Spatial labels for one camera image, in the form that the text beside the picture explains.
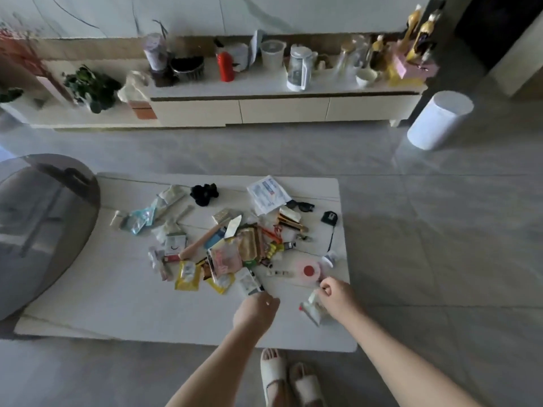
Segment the person's left hand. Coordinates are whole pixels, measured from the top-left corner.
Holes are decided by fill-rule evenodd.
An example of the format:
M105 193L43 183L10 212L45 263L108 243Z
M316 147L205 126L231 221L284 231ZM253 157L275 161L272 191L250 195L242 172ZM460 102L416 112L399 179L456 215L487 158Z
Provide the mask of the person's left hand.
M265 291L250 295L234 314L234 328L262 337L272 325L280 302Z

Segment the pile of items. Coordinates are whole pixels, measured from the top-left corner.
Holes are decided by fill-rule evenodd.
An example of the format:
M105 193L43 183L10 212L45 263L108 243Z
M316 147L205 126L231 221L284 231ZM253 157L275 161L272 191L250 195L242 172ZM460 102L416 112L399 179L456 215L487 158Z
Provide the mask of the pile of items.
M336 265L337 256L332 251L320 260L298 260L292 269L278 270L274 266L283 254L295 250L296 243L313 240L309 228L302 223L302 214L295 209L310 213L315 205L293 200L271 176L247 189L253 208L248 212L222 209L212 216L216 225L196 240L187 240L180 225L180 219L195 208L193 205L175 217L165 218L161 224L157 222L167 215L171 205L186 196L180 185L171 185L159 193L150 207L131 213L116 212L111 225L134 235L152 227L151 232L160 244L149 249L152 267L160 273L162 280L175 281L175 289L179 291L198 291L203 280L218 294L225 294L236 283L240 292L249 296L264 291L253 271L259 265L266 268L266 277L288 277L308 287L317 287ZM219 197L219 192L215 184L197 185L191 188L190 196L197 205L204 207L211 198ZM326 212L321 221L334 227L338 216ZM172 266L178 266L178 270L172 270ZM326 314L316 295L302 302L299 310L317 325Z

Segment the cabinet drawer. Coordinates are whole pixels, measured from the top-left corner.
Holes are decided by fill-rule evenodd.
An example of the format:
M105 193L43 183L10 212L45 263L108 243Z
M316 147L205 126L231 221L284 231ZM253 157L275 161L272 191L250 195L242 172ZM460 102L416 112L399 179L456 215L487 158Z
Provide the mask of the cabinet drawer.
M241 124L238 100L152 101L164 127L220 127Z
M329 98L240 100L244 124L255 122L323 122Z
M405 120L421 95L371 95L365 97L332 97L327 122L350 120Z

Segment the white coffee table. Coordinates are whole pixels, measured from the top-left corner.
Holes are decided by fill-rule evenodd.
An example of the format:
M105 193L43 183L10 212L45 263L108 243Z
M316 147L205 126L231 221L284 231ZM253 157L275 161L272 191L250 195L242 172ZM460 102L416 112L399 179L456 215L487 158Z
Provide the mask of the white coffee table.
M218 345L230 330L232 316L243 296L233 285L224 295L206 282L197 292L175 291L173 283L153 273L147 250L158 242L150 232L134 236L109 226L115 210L131 211L148 206L155 195L170 184L188 187L215 183L219 198L208 207L195 210L181 221L189 241L214 225L212 215L225 207L248 211L251 202L246 187L261 177L197 175L119 175L99 174L102 208L86 246L73 265L42 296L32 302L17 323L18 334L88 337L173 343ZM303 258L319 258L327 252L332 227L320 222L325 211L334 211L339 221L334 230L332 249L340 260L333 275L349 281L345 234L334 178L275 177L297 201L316 205L315 211L302 213L313 242L298 242L294 251L283 253L276 269L292 268ZM194 204L187 196L172 207L174 215ZM281 298L275 322L258 347L353 352L356 342L337 322L328 319L315 326L298 310L311 288L291 280L266 277L265 268L255 273L272 295Z

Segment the sunglasses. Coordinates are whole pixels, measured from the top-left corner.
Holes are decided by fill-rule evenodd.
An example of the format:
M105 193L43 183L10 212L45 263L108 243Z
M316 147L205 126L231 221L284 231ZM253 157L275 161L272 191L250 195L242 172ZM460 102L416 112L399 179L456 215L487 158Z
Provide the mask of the sunglasses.
M298 208L300 209L300 211L304 212L304 213L308 213L310 211L313 211L313 209L315 208L315 204L311 204L311 203L305 203L303 201L300 201L300 202L297 202L295 200L290 200L288 203L287 203L287 207L290 208L291 210L294 210L294 208L298 206Z

